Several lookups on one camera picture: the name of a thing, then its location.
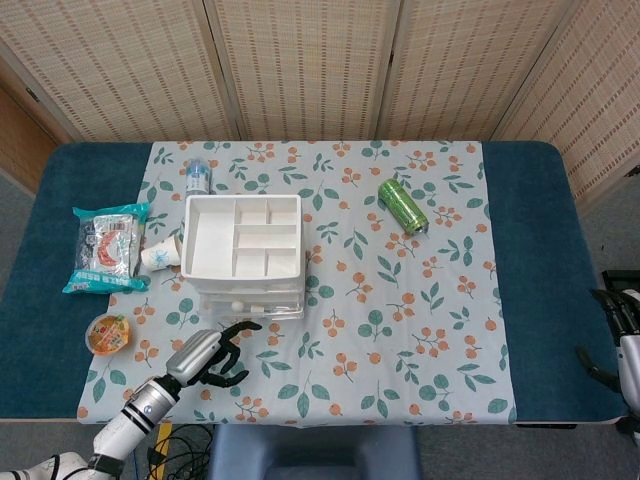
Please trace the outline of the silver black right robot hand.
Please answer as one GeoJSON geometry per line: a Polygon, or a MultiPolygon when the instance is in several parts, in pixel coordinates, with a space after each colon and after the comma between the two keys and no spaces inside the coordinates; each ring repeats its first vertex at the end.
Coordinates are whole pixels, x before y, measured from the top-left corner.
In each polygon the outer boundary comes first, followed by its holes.
{"type": "Polygon", "coordinates": [[[618,373],[598,367],[582,347],[575,349],[587,374],[616,393],[628,407],[639,412],[639,292],[633,289],[609,291],[592,289],[603,309],[616,348],[618,373]]]}

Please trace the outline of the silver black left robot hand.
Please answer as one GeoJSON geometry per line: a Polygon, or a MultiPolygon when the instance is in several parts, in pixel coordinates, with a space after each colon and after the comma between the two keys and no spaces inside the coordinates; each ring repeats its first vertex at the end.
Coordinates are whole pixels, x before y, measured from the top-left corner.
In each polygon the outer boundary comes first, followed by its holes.
{"type": "Polygon", "coordinates": [[[241,332],[261,329],[258,323],[242,321],[222,331],[199,330],[166,362],[166,374],[157,379],[158,384],[174,396],[195,383],[220,388],[238,385],[249,375],[249,371],[241,370],[231,377],[227,376],[241,353],[232,339],[241,332]]]}

